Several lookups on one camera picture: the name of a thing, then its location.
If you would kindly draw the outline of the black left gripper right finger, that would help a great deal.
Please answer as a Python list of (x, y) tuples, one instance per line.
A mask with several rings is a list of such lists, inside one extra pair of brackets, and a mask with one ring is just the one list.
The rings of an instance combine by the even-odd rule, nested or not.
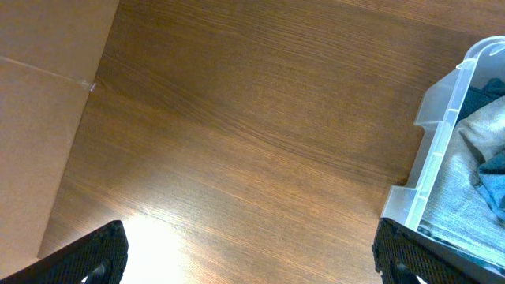
[(372, 252), (384, 283), (504, 283), (504, 269), (381, 218)]

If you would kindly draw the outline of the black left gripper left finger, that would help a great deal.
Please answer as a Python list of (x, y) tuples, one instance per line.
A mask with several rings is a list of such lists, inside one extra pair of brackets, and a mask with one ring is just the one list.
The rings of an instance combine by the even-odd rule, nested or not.
[(111, 221), (34, 264), (4, 278), (2, 284), (118, 284), (128, 260), (123, 224)]

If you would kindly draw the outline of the light wash jeans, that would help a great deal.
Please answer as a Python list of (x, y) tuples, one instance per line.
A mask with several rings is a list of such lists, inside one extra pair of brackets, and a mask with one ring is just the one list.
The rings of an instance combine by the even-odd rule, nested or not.
[(477, 168), (504, 151), (504, 98), (454, 128), (417, 231), (499, 267), (504, 266), (504, 221), (477, 191)]

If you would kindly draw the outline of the light blue cloth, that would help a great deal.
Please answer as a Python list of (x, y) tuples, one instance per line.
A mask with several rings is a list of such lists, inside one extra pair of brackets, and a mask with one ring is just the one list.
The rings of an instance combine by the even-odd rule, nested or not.
[(477, 168), (477, 191), (494, 215), (504, 221), (504, 151)]

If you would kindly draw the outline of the dark garment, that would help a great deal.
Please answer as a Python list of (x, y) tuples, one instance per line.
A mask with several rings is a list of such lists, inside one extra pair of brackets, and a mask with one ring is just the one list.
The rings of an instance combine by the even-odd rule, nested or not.
[(504, 82), (499, 78), (490, 79), (483, 88), (469, 86), (456, 123), (503, 96)]

